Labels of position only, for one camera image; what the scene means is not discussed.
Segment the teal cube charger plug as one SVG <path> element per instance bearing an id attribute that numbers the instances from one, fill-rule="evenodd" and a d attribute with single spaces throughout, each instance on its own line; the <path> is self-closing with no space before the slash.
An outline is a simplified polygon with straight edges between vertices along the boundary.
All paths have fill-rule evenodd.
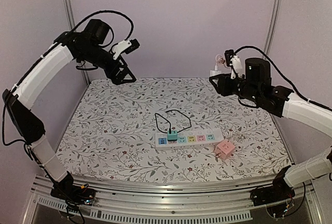
<path id="1" fill-rule="evenodd" d="M 167 132 L 168 142 L 175 142 L 178 139 L 178 132 L 176 130 L 169 130 Z"/>

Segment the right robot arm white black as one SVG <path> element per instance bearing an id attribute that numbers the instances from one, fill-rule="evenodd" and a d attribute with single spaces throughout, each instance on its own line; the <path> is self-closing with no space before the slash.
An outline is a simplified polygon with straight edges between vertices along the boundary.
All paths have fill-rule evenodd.
<path id="1" fill-rule="evenodd" d="M 209 81 L 219 95 L 236 95 L 241 100 L 249 100 L 255 108 L 308 127 L 331 136 L 331 111 L 302 99 L 293 89 L 273 86 L 270 62 L 261 58 L 245 60 L 245 73 L 236 68 L 237 58 L 229 66 L 231 72 L 209 77 Z M 272 181 L 272 185 L 250 192 L 255 206 L 286 200 L 295 196 L 294 187 L 308 180 L 331 174 L 331 148 L 295 165 L 282 168 Z"/>

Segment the white USB charger block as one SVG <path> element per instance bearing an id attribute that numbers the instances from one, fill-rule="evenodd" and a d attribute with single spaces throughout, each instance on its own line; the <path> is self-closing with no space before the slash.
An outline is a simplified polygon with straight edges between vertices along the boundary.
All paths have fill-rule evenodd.
<path id="1" fill-rule="evenodd" d="M 214 69 L 210 70 L 210 77 L 221 74 L 222 71 L 219 69 L 218 64 L 214 66 Z"/>

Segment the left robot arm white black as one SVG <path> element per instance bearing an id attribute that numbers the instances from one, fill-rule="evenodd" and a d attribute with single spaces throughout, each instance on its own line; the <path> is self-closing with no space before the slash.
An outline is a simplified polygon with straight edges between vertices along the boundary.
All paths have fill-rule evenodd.
<path id="1" fill-rule="evenodd" d="M 137 39 L 126 37 L 105 50 L 104 40 L 111 27 L 100 19 L 92 19 L 84 30 L 61 34 L 41 55 L 28 72 L 11 88 L 3 92 L 4 112 L 8 113 L 18 130 L 24 150 L 31 160 L 46 173 L 53 186 L 51 196 L 71 204 L 91 204 L 95 190 L 88 184 L 76 186 L 71 173 L 56 155 L 47 139 L 46 128 L 33 112 L 40 96 L 55 84 L 55 78 L 74 61 L 87 62 L 93 69 L 101 68 L 115 85 L 136 81 L 123 54 L 136 50 Z"/>

